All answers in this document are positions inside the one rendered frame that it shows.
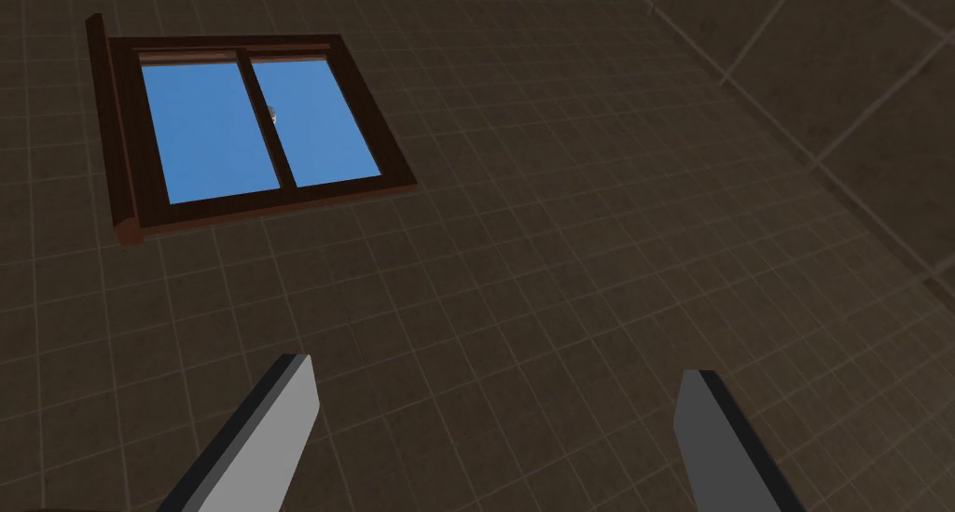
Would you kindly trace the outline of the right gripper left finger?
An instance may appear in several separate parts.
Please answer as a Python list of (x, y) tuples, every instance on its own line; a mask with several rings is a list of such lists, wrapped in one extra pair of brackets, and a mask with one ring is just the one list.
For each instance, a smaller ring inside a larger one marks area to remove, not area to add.
[(311, 357), (281, 354), (156, 512), (279, 512), (319, 410)]

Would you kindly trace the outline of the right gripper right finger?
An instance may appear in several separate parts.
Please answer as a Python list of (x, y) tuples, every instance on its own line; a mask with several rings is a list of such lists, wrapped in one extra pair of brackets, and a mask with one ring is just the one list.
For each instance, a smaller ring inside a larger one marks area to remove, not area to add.
[(684, 371), (673, 430), (698, 512), (807, 512), (715, 372)]

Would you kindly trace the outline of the brown framed window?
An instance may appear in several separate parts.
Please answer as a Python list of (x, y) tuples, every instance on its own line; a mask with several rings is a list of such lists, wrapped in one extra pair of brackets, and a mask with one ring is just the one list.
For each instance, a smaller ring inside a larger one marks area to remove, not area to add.
[(417, 186), (341, 35), (86, 35), (123, 245)]

